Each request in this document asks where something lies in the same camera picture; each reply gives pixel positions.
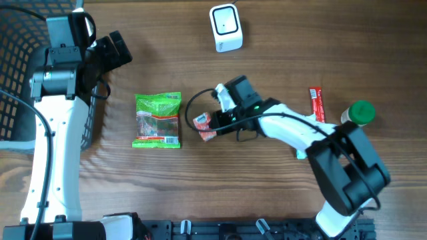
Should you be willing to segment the small red white carton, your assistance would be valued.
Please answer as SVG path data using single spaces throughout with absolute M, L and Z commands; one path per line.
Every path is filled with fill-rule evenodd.
M 209 123 L 211 122 L 211 115 L 208 112 L 202 113 L 201 115 L 197 116 L 193 119 L 193 124 L 197 129 L 202 130 L 210 130 Z M 203 141 L 209 141 L 217 136 L 217 133 L 215 131 L 213 132 L 199 132 L 201 138 Z

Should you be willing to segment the teal white tissue pack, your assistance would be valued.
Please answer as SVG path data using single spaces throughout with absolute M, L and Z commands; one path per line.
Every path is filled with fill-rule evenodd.
M 307 154 L 305 151 L 297 150 L 296 151 L 296 158 L 299 160 L 304 160 L 307 158 Z

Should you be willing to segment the green gummy candy bag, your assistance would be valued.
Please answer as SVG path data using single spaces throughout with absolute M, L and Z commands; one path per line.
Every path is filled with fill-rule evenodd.
M 179 149 L 181 93 L 135 94 L 136 138 L 133 148 Z

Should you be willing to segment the red stick sachet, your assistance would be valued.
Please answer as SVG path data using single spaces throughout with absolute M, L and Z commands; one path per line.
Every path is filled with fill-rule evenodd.
M 310 97 L 312 101 L 312 111 L 313 111 L 313 114 L 316 116 L 316 121 L 325 123 L 326 118 L 325 118 L 324 104 L 322 99 L 322 88 L 310 87 L 309 92 L 310 92 Z

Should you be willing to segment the green lid jar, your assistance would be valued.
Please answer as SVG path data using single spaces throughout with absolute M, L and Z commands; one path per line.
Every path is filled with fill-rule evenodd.
M 369 101 L 357 101 L 349 106 L 341 115 L 341 123 L 351 121 L 359 126 L 371 123 L 376 116 L 376 109 Z

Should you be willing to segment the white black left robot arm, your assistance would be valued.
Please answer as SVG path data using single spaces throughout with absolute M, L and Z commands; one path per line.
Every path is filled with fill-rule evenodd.
M 82 9 L 45 19 L 50 47 L 29 82 L 36 136 L 29 192 L 20 223 L 4 239 L 147 239 L 136 213 L 82 219 L 79 199 L 81 142 L 93 89 L 107 71 L 131 61 L 118 32 L 98 40 Z

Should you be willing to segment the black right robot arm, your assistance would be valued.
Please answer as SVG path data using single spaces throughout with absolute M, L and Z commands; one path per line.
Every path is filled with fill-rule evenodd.
M 378 194 L 391 176 L 363 130 L 355 123 L 321 123 L 276 99 L 236 101 L 217 97 L 221 109 L 211 128 L 255 131 L 306 153 L 326 202 L 315 217 L 323 234 L 338 238 L 364 211 L 379 210 Z M 369 202 L 375 201 L 375 207 Z

